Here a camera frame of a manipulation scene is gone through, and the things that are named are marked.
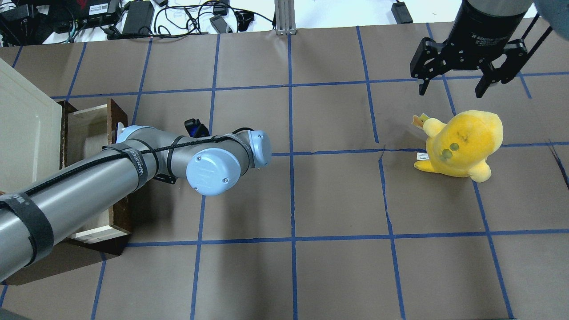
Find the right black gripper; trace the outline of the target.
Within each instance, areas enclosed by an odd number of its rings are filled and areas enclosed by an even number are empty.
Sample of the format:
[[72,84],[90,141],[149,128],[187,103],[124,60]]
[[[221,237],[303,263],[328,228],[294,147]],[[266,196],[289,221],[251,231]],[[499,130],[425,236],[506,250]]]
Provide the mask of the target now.
[[[498,82],[506,84],[528,61],[523,40],[510,40],[528,11],[526,2],[462,2],[445,43],[423,38],[410,61],[410,76],[424,96],[429,82],[449,70],[482,71],[477,98]],[[492,61],[505,55],[500,67]]]

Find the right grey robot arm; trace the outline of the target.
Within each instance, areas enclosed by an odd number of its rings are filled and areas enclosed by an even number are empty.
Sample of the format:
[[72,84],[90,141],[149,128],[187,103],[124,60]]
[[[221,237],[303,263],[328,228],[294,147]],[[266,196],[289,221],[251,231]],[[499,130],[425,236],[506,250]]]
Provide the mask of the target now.
[[[512,35],[532,5],[536,18],[544,18],[549,27],[528,49],[524,38]],[[552,32],[568,39],[566,0],[464,0],[444,42],[421,39],[410,61],[410,76],[417,79],[422,96],[432,79],[448,71],[480,70],[475,88],[480,98],[491,85],[512,81]]]

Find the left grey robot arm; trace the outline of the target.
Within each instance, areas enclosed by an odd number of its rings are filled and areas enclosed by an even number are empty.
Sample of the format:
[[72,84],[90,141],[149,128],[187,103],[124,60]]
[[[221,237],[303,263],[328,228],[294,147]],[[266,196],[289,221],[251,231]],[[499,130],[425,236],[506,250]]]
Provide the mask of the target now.
[[215,196],[271,160],[263,130],[192,138],[128,126],[94,156],[1,196],[1,279],[44,259],[92,217],[157,176],[185,179],[199,194]]

